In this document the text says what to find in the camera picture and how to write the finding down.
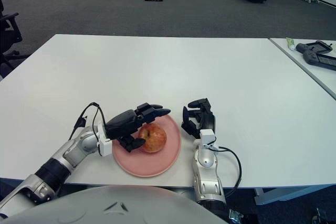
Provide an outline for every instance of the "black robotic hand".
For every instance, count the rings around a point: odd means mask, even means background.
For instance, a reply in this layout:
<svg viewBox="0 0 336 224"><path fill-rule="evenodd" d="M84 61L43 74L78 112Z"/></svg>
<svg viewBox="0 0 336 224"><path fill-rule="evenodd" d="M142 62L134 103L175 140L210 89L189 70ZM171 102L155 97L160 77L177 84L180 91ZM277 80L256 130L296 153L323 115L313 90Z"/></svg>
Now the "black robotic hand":
<svg viewBox="0 0 336 224"><path fill-rule="evenodd" d="M128 152L139 148L145 143L145 139L131 136L143 123L151 123L157 116L170 113L169 109L163 109L161 105L144 103L136 110L127 110L105 125L105 132L109 139L117 139Z"/></svg>
<svg viewBox="0 0 336 224"><path fill-rule="evenodd" d="M198 110L188 110L183 107L183 123L181 125L189 135L193 135L196 139L200 138L200 130L212 129L215 133L216 119L213 113L210 111L211 105L208 98L199 99L188 104L189 108L199 108ZM199 123L198 128L196 124L189 120L189 118L196 118Z"/></svg>

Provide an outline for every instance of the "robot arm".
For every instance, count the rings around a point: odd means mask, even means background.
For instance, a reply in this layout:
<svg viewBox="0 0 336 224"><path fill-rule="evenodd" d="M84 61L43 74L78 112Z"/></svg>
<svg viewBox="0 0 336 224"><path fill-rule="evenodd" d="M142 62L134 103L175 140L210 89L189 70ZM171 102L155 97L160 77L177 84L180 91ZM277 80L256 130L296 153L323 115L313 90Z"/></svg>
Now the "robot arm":
<svg viewBox="0 0 336 224"><path fill-rule="evenodd" d="M0 220L54 198L61 185L75 168L92 153L99 151L101 156L112 153L112 140L117 139L128 151L142 146L144 139L134 139L143 123L150 123L157 116L170 113L160 105L144 103L136 110L127 110L117 115L107 124L85 127L77 137L68 140L35 174L29 175L17 188L0 202ZM85 124L80 116L78 122Z"/></svg>
<svg viewBox="0 0 336 224"><path fill-rule="evenodd" d="M189 110L183 108L182 128L196 138L194 141L194 188L196 201L216 215L224 213L226 200L222 183L217 175L217 146L215 144L215 116L210 111L208 99L200 99L188 104ZM189 120L195 118L196 124Z"/></svg>

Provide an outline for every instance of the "controller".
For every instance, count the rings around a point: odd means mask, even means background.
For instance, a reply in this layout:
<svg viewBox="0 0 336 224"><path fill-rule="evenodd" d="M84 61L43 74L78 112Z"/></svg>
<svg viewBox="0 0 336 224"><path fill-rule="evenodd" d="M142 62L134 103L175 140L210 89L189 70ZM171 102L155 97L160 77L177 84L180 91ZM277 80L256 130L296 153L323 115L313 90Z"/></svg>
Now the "controller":
<svg viewBox="0 0 336 224"><path fill-rule="evenodd" d="M312 50L306 50L303 53L303 58L306 61L306 63L310 65L315 65L323 68L328 68L331 70L336 70L336 58L317 54L316 52Z"/></svg>
<svg viewBox="0 0 336 224"><path fill-rule="evenodd" d="M300 53L304 53L307 50L311 50L310 46L307 46L306 44L302 44L302 43L298 43L296 45L296 51L300 52Z"/></svg>
<svg viewBox="0 0 336 224"><path fill-rule="evenodd" d="M316 42L308 43L308 44L298 43L296 46L296 50L302 54L307 50L314 51L318 54L326 54L327 52L332 51L331 45L332 44L327 45L323 41L317 40Z"/></svg>

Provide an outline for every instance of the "table surface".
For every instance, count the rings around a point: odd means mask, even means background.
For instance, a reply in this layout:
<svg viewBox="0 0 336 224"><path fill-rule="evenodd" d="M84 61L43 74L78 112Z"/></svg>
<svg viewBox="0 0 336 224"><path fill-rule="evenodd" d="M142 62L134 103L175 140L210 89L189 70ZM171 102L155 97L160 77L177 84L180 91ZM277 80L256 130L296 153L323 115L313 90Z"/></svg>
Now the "table surface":
<svg viewBox="0 0 336 224"><path fill-rule="evenodd" d="M336 100L336 71L326 68L321 68L313 65L309 65L305 62L302 54L296 50L290 50L287 46L286 39L272 38L270 39L279 47L288 57L290 57L297 65L299 65L308 75L310 75L319 85L321 85L326 92L333 96ZM316 40L312 39L294 39L295 45L298 43L313 43ZM336 41L322 40L325 43L333 44L333 50L325 55L329 55L336 58Z"/></svg>
<svg viewBox="0 0 336 224"><path fill-rule="evenodd" d="M207 97L218 144L236 152L241 187L336 183L336 102L268 39L55 35L0 82L0 177L24 179L68 139L96 101L106 119L143 102L172 110ZM89 110L88 123L94 109ZM138 178L89 155L67 183L192 186L193 139L165 173ZM218 156L232 187L238 167Z"/></svg>

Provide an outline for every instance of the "green marker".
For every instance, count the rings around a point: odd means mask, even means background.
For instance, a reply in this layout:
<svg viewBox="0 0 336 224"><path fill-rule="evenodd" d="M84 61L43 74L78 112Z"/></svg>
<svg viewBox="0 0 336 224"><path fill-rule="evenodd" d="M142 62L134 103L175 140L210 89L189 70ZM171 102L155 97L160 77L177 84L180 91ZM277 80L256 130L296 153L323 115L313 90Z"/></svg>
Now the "green marker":
<svg viewBox="0 0 336 224"><path fill-rule="evenodd" d="M286 38L287 46L290 50L295 50L294 40L291 38Z"/></svg>

